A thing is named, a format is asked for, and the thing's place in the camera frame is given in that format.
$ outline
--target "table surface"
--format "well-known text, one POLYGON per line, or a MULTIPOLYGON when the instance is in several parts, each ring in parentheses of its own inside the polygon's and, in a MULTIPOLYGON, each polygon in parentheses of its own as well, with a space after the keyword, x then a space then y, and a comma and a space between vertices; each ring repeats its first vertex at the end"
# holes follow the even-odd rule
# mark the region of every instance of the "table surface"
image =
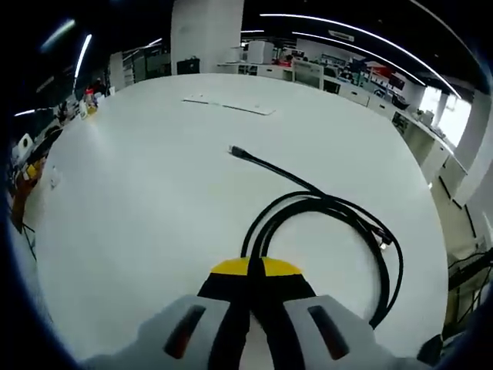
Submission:
MULTIPOLYGON (((318 89, 252 76, 199 74, 151 79, 75 119, 53 145, 42 181, 36 230, 38 273, 55 330, 77 359, 113 353, 164 306, 195 294, 210 269, 239 257, 254 217, 300 188, 228 154, 249 150, 355 202, 382 220, 401 243, 404 280, 377 341, 396 355, 416 355, 441 332, 447 259, 438 213, 410 150, 388 119, 318 89), (261 116, 214 101, 275 109, 261 116)), ((277 232, 270 256, 304 271, 362 318, 374 312, 377 268, 347 225, 316 213, 277 232)), ((384 252, 397 277, 394 248, 384 252)), ((253 322, 243 364, 271 362, 253 322)))

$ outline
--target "ceiling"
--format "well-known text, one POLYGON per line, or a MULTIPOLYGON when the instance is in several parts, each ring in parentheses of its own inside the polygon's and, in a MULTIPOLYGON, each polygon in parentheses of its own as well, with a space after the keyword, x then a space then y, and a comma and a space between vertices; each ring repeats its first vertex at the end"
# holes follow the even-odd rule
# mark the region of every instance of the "ceiling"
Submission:
MULTIPOLYGON (((469 82, 488 90, 484 73, 471 53, 437 19, 415 0, 378 2, 321 2, 316 0, 245 0, 243 29, 265 29, 267 36, 293 38, 292 31, 328 35, 328 29, 354 35, 354 44, 381 55, 399 66, 418 74, 427 70, 394 48, 374 38, 347 29, 303 19, 262 18, 260 13, 291 13, 312 15, 355 25, 395 42, 412 52, 443 76, 469 82)), ((491 65, 491 40, 481 34, 486 22, 485 12, 475 6, 478 0, 420 0, 463 38, 473 53, 491 65)), ((13 51, 9 78, 14 85, 13 109, 30 107, 35 102, 35 89, 53 73, 76 63, 87 34, 91 45, 84 60, 84 69, 103 66, 112 52, 145 45, 163 37, 169 44, 173 0, 100 0, 96 4, 29 2, 14 4, 12 27, 8 33, 13 51), (39 46, 63 22, 75 19, 70 30, 46 54, 39 46)), ((425 80, 444 88, 440 82, 425 80)))

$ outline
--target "black cable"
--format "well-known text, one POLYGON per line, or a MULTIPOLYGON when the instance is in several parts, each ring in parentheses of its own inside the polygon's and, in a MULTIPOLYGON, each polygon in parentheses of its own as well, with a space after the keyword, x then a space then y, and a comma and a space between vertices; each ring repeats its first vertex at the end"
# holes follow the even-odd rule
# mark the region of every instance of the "black cable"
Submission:
POLYGON ((263 225, 262 229, 258 233, 257 238, 253 243, 253 248, 251 252, 252 258, 267 256, 269 244, 274 233, 285 220, 292 216, 302 214, 304 212, 321 212, 323 214, 327 214, 329 216, 337 218, 338 220, 343 221, 344 223, 352 226, 352 228, 354 228, 356 232, 361 235, 361 237, 365 240, 368 247, 370 248, 371 253, 374 255, 375 261, 377 262, 381 281, 381 291, 377 303, 377 308, 370 320, 371 327, 376 328, 382 322, 382 320, 384 320, 385 316, 387 316, 388 312, 392 309, 392 306, 394 306, 399 290, 401 288, 402 275, 404 270, 404 259, 402 256, 401 247, 397 242, 395 236, 385 227, 385 225, 381 221, 379 221, 375 216, 370 214, 365 209, 359 207, 358 205, 351 203, 348 200, 325 194, 323 191, 319 190, 314 185, 306 182, 305 180, 302 180, 292 173, 282 170, 279 167, 274 166, 273 164, 261 160, 260 158, 256 158, 255 156, 249 154, 246 150, 243 150, 237 146, 230 147, 230 153, 237 158, 247 160, 251 163, 255 163, 259 166, 267 168, 268 170, 271 170, 283 177, 286 177, 287 179, 307 189, 307 191, 295 191, 293 193, 283 195, 282 197, 275 199, 274 202, 272 202, 264 210, 262 210, 262 212, 260 212, 257 218, 253 221, 252 225, 246 233, 240 256, 246 257, 248 246, 250 244, 250 239, 253 235, 253 232, 258 227, 259 223, 273 208, 275 208, 275 206, 287 200, 292 200, 293 203, 285 206, 284 208, 276 212, 263 225), (362 216, 358 214, 358 212, 362 213, 364 216, 375 222, 377 226, 365 220, 362 216), (390 279, 387 265, 385 264, 384 258, 382 257, 381 249, 379 248, 375 235, 381 237, 382 241, 385 244, 394 243, 397 251, 397 257, 399 260, 399 272, 397 276, 395 290, 390 301, 390 279))
POLYGON ((473 253, 471 254, 470 256, 467 256, 466 258, 462 258, 461 260, 456 260, 453 264, 451 264, 448 268, 453 268, 456 264, 458 264, 459 262, 463 262, 463 261, 467 261, 473 257, 476 257, 476 256, 482 256, 483 254, 486 254, 486 252, 478 252, 478 253, 473 253))
POLYGON ((486 283, 488 282, 488 278, 490 276, 490 272, 491 272, 491 267, 488 269, 488 272, 486 273, 486 277, 485 279, 483 280, 482 284, 481 284, 481 287, 479 288, 479 292, 480 294, 478 294, 476 296, 475 299, 472 300, 471 302, 471 305, 469 306, 469 308, 466 310, 466 312, 461 316, 461 318, 459 318, 457 320, 457 323, 459 324, 462 320, 464 320, 464 318, 468 315, 469 311, 473 311, 472 308, 474 307, 476 301, 481 297, 481 291, 483 290, 483 288, 485 287, 486 283))

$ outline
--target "window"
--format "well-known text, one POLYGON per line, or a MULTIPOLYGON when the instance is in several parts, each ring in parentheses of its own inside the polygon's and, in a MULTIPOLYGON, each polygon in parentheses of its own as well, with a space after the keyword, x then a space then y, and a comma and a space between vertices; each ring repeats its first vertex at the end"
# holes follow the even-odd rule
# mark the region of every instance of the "window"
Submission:
POLYGON ((423 99, 419 109, 423 112, 427 110, 433 112, 434 115, 437 114, 438 102, 440 101, 441 90, 436 89, 431 86, 427 86, 423 94, 423 99))
POLYGON ((455 95, 448 96, 438 127, 455 146, 461 141, 470 112, 471 104, 465 100, 458 99, 455 95))

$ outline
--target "white cabinet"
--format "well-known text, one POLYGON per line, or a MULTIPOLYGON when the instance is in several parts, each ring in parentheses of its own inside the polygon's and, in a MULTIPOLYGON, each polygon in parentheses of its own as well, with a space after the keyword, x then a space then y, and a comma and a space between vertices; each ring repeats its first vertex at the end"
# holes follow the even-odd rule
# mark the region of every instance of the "white cabinet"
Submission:
POLYGON ((392 120, 397 108, 390 102, 386 102, 382 98, 376 95, 370 96, 370 101, 368 102, 368 108, 377 112, 378 114, 392 120))
POLYGON ((342 83, 340 85, 339 95, 362 106, 367 106, 368 100, 370 99, 369 92, 348 83, 342 83))
POLYGON ((284 79, 284 69, 279 66, 259 65, 257 68, 257 76, 270 77, 271 79, 284 79))

